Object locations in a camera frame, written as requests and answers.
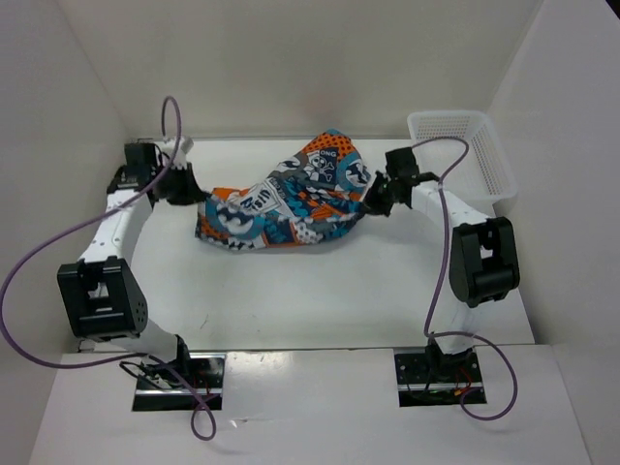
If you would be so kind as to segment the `colourful patterned shorts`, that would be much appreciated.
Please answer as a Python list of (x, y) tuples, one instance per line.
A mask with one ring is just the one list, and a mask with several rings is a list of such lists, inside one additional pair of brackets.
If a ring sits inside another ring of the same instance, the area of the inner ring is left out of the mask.
[(209, 191), (198, 206), (195, 237), (234, 252), (328, 242), (364, 216), (370, 180), (352, 140), (329, 129), (264, 180)]

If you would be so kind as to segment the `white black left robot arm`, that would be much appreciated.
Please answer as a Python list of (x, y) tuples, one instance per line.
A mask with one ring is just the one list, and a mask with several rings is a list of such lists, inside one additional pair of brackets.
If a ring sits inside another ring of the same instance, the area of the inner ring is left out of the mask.
[(185, 386), (195, 378), (194, 364), (182, 337), (150, 319), (131, 263), (157, 202), (185, 206), (204, 199), (187, 160), (193, 145), (185, 136), (126, 144), (125, 163), (106, 190), (107, 218), (79, 259), (57, 271), (74, 336), (143, 354), (139, 376), (156, 387)]

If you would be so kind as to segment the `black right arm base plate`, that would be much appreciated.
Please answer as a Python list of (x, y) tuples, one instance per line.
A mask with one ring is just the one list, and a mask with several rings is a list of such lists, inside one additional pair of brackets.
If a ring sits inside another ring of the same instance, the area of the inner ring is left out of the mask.
[(393, 361), (399, 406), (435, 407), (485, 404), (481, 369), (473, 349), (445, 355), (433, 343), (424, 348), (398, 349)]

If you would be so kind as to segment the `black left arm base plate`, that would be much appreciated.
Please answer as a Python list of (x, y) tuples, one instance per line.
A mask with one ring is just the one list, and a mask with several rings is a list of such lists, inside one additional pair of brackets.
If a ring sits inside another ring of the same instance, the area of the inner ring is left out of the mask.
[[(192, 411), (195, 396), (172, 374), (154, 364), (121, 361), (120, 367), (136, 380), (134, 412)], [(224, 353), (191, 353), (187, 367), (179, 373), (212, 411), (220, 411), (226, 367)]]

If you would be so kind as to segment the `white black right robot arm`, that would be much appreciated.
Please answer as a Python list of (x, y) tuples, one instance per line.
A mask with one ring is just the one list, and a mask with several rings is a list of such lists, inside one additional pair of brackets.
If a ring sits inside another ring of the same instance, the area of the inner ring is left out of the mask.
[(441, 173), (423, 172), (414, 150), (420, 142), (386, 153), (386, 169), (378, 171), (362, 201), (364, 212), (388, 217), (404, 204), (439, 228), (443, 239), (439, 277), (423, 324), (430, 344), (438, 347), (424, 359), (426, 373), (445, 381), (459, 367), (458, 357), (475, 344), (479, 306), (499, 301), (520, 282), (513, 227), (505, 217), (484, 214), (447, 188), (447, 177), (470, 151), (468, 142), (440, 139), (448, 146), (463, 144), (462, 153)]

